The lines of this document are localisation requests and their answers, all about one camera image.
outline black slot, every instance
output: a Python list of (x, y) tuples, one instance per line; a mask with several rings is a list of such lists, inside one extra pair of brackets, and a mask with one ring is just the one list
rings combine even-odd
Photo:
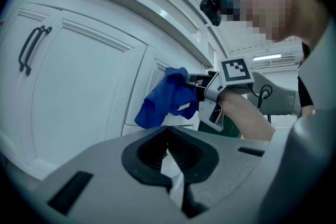
[(66, 215), (81, 192), (84, 190), (93, 174), (78, 172), (64, 187), (48, 202), (51, 208)]
[(265, 153), (265, 151), (262, 150), (256, 150), (254, 148), (249, 148), (249, 147), (240, 147), (238, 149), (238, 151), (246, 153), (246, 154), (250, 154), (250, 155), (254, 155), (254, 156), (258, 156), (258, 157), (262, 157), (263, 154)]

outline person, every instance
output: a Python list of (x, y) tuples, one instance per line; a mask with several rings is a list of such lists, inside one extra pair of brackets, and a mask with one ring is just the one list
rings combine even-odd
[[(322, 0), (220, 0), (220, 11), (259, 28), (269, 40), (296, 36), (310, 49), (318, 44), (331, 18)], [(245, 139), (271, 140), (274, 127), (243, 96), (226, 90), (219, 102)]]
[[(307, 59), (307, 57), (310, 54), (309, 47), (303, 42), (302, 42), (302, 51), (303, 51), (303, 59), (299, 65), (299, 68), (301, 67), (303, 62)], [(301, 105), (301, 115), (300, 116), (308, 117), (314, 113), (314, 105), (300, 76), (298, 76), (298, 91), (299, 91), (299, 98), (300, 98), (300, 105)]]

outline door handle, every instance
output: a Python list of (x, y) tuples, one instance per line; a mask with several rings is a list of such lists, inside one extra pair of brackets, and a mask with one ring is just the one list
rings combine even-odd
[(40, 37), (42, 36), (43, 32), (45, 32), (47, 35), (51, 32), (52, 27), (48, 27), (47, 29), (45, 28), (44, 25), (42, 25), (41, 27), (37, 27), (37, 29), (39, 30), (39, 33), (37, 34), (36, 38), (34, 39), (32, 45), (30, 46), (26, 59), (25, 59), (25, 67), (26, 67), (26, 75), (29, 76), (30, 72), (32, 71), (32, 68), (28, 65), (28, 61), (32, 55), (32, 52), (38, 42), (38, 40), (40, 39)]
[(39, 27), (35, 27), (33, 29), (33, 31), (31, 31), (30, 35), (28, 36), (28, 38), (26, 39), (26, 42), (23, 44), (23, 47), (21, 49), (20, 55), (19, 55), (19, 64), (20, 64), (20, 71), (22, 72), (23, 69), (25, 68), (25, 64), (21, 61), (21, 58), (23, 56), (23, 53), (25, 52), (28, 43), (30, 42), (30, 40), (32, 39), (34, 33), (39, 29)]

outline blue cloth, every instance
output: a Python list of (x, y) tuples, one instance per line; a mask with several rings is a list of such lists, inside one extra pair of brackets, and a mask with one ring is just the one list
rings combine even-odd
[[(168, 113), (191, 119), (198, 110), (198, 100), (195, 89), (184, 84), (187, 74), (184, 67), (166, 68), (164, 79), (143, 101), (135, 123), (144, 129), (158, 127)], [(188, 103), (189, 107), (178, 111), (180, 106)]]

